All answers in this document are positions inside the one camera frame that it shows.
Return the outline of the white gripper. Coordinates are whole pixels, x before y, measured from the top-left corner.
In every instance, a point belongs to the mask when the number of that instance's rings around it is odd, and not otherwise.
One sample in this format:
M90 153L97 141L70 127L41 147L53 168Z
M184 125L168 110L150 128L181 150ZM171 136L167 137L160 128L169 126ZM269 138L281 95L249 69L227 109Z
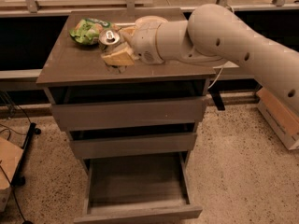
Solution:
M120 28L120 33L127 39L132 39L132 48L127 42L108 47L101 54L108 65L134 65L135 55L146 64L164 63L157 49L157 32L162 24L157 21L143 23L136 29L135 26Z

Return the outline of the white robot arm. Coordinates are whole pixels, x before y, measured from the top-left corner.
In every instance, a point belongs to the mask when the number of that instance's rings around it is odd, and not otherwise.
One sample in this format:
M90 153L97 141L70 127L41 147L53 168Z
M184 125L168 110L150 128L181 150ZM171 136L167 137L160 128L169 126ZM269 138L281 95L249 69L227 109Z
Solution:
M133 29L108 29L99 43L108 65L180 61L216 67L228 61L254 76L291 111L299 113L299 53L247 26L216 4L195 9L185 21L142 17Z

